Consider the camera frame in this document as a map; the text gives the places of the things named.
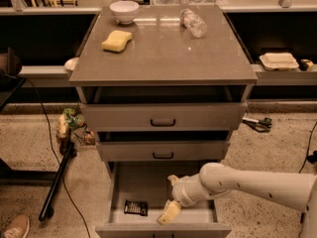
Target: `wire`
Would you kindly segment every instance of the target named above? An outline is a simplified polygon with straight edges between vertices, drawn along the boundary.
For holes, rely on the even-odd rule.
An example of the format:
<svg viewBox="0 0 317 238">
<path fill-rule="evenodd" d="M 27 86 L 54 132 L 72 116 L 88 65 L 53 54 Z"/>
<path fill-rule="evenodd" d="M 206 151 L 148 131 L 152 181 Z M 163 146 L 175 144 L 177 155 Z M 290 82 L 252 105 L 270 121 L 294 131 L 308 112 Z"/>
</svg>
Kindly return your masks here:
<svg viewBox="0 0 317 238">
<path fill-rule="evenodd" d="M 304 169 L 304 167 L 305 167 L 305 165 L 306 165 L 307 157 L 308 157 L 308 155 L 309 155 L 309 149 L 310 149 L 311 138 L 312 138 L 312 136 L 313 136 L 313 133 L 314 133 L 314 131 L 315 131 L 316 126 L 317 126 L 317 122 L 315 123 L 313 129 L 312 129 L 311 132 L 310 132 L 310 137 L 309 137 L 309 140 L 308 140 L 308 146 L 307 146 L 305 161 L 304 161 L 304 163 L 303 163 L 301 169 L 299 170 L 299 173 L 302 172 L 302 170 Z"/>
<path fill-rule="evenodd" d="M 50 122 L 50 119 L 49 119 L 47 110 L 46 110 L 45 107 L 44 107 L 42 98 L 41 98 L 41 96 L 40 96 L 40 94 L 39 94 L 37 88 L 34 86 L 34 84 L 33 84 L 28 78 L 25 78 L 25 77 L 20 77 L 20 78 L 23 78 L 23 79 L 27 80 L 27 81 L 32 85 L 32 87 L 35 89 L 35 91 L 36 91 L 36 93 L 37 93 L 37 95 L 38 95 L 38 97 L 39 97 L 39 101 L 40 101 L 41 107 L 42 107 L 43 112 L 44 112 L 44 114 L 45 114 L 45 116 L 46 116 L 46 119 L 47 119 L 47 122 L 48 122 L 48 126 L 49 126 L 51 149 L 52 149 L 53 154 L 54 154 L 55 157 L 56 157 L 56 160 L 57 160 L 58 164 L 60 165 L 60 161 L 59 161 L 59 159 L 58 159 L 58 156 L 57 156 L 57 154 L 56 154 L 56 152 L 55 152 L 55 150 L 54 150 L 54 148 L 53 148 L 53 137 L 52 137 L 52 131 L 51 131 L 51 122 Z M 86 228 L 86 230 L 87 230 L 88 237 L 90 238 L 90 233 L 89 233 L 89 228 L 88 228 L 88 226 L 87 226 L 87 222 L 86 222 L 84 216 L 82 215 L 82 213 L 80 212 L 80 210 L 78 209 L 77 205 L 76 205 L 75 202 L 73 201 L 72 197 L 70 196 L 70 193 L 69 193 L 69 191 L 68 191 L 68 189 L 67 189 L 67 186 L 66 186 L 66 183 L 65 183 L 65 180 L 64 180 L 64 177 L 62 177 L 62 183 L 63 183 L 63 186 L 64 186 L 64 188 L 65 188 L 65 191 L 66 191 L 66 193 L 67 193 L 67 195 L 68 195 L 68 197 L 69 197 L 69 199 L 70 199 L 72 205 L 74 206 L 74 208 L 77 210 L 78 214 L 80 215 L 80 217 L 81 217 L 81 219 L 82 219 L 82 221 L 83 221 L 83 223 L 84 223 L 84 225 L 85 225 L 85 228 Z"/>
</svg>

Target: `drawer front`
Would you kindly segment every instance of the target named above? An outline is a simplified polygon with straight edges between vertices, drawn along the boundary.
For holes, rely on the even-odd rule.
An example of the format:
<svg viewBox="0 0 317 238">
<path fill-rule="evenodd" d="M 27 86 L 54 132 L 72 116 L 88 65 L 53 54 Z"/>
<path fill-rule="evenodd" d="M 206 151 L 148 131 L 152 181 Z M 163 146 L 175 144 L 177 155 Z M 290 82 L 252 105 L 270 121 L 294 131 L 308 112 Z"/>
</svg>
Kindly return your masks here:
<svg viewBox="0 0 317 238">
<path fill-rule="evenodd" d="M 184 229 L 178 231 L 141 231 L 138 227 L 132 230 L 125 230 L 127 228 L 122 225 L 121 230 L 103 230 L 100 228 L 96 229 L 96 232 L 100 237 L 107 238 L 225 238 L 231 232 L 230 228 L 226 225 L 208 224 L 208 226 L 209 228 L 207 225 L 205 226 L 206 230 L 197 230 L 197 227 L 193 225 L 189 230 L 184 230 L 186 226 L 183 226 Z M 210 229 L 210 226 L 214 226 L 215 230 L 208 230 Z"/>
<path fill-rule="evenodd" d="M 238 129 L 246 109 L 246 103 L 81 106 L 95 132 Z"/>
<path fill-rule="evenodd" d="M 105 162 L 117 161 L 175 161 L 222 160 L 229 143 L 215 142 L 124 142 L 97 143 L 97 150 Z"/>
</svg>

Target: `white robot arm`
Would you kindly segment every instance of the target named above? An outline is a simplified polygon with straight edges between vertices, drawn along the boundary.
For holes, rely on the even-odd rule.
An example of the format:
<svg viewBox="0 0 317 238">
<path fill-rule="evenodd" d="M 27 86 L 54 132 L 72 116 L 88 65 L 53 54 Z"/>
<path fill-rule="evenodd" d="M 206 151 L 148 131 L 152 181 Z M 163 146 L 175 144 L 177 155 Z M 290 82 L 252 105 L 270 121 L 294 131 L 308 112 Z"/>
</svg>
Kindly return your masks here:
<svg viewBox="0 0 317 238">
<path fill-rule="evenodd" d="M 302 238 L 317 237 L 317 183 L 311 174 L 288 174 L 271 172 L 239 171 L 218 163 L 204 165 L 199 174 L 192 177 L 168 179 L 173 186 L 174 201 L 167 202 L 159 224 L 170 222 L 181 207 L 195 204 L 199 200 L 211 200 L 240 190 L 305 214 Z"/>
</svg>

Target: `floor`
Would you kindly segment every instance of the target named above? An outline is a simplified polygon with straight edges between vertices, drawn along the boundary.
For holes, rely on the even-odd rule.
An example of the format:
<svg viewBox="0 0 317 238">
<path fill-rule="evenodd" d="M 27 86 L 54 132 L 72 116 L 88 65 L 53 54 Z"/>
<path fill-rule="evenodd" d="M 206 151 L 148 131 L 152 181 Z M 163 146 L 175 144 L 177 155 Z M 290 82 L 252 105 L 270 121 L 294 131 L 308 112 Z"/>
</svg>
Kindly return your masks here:
<svg viewBox="0 0 317 238">
<path fill-rule="evenodd" d="M 64 107 L 74 104 L 47 104 L 58 158 L 55 124 Z M 223 164 L 249 171 L 298 173 L 305 159 L 308 140 L 317 118 L 316 102 L 250 102 L 247 116 L 269 117 L 273 126 L 260 134 L 241 124 L 231 140 Z M 50 144 L 48 123 L 40 105 L 9 104 L 0 115 L 1 158 L 18 170 L 56 171 L 57 161 Z M 99 237 L 95 226 L 106 221 L 105 202 L 110 181 L 94 147 L 82 147 L 75 141 L 77 156 L 71 160 L 64 182 L 73 202 L 84 217 L 90 237 Z M 317 134 L 311 139 L 310 153 L 317 148 Z M 306 164 L 303 173 L 315 174 L 314 165 Z M 62 186 L 54 202 L 54 216 L 38 220 L 48 187 L 0 185 L 0 228 L 3 230 L 19 213 L 31 219 L 29 237 L 88 237 L 84 222 Z M 273 202 L 232 191 L 217 199 L 221 219 L 230 224 L 228 238 L 295 238 L 300 232 L 300 212 Z"/>
</svg>

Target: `plastic bottle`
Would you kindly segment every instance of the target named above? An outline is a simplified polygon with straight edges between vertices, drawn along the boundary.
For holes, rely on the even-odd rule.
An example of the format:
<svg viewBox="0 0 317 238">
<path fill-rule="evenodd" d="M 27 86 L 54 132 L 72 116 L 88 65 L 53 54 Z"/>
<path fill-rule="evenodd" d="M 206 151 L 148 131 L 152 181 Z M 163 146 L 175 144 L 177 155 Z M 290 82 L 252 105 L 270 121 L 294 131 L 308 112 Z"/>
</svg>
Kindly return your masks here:
<svg viewBox="0 0 317 238">
<path fill-rule="evenodd" d="M 203 37 L 207 32 L 206 23 L 189 9 L 180 11 L 180 23 L 183 24 L 196 38 Z"/>
</svg>

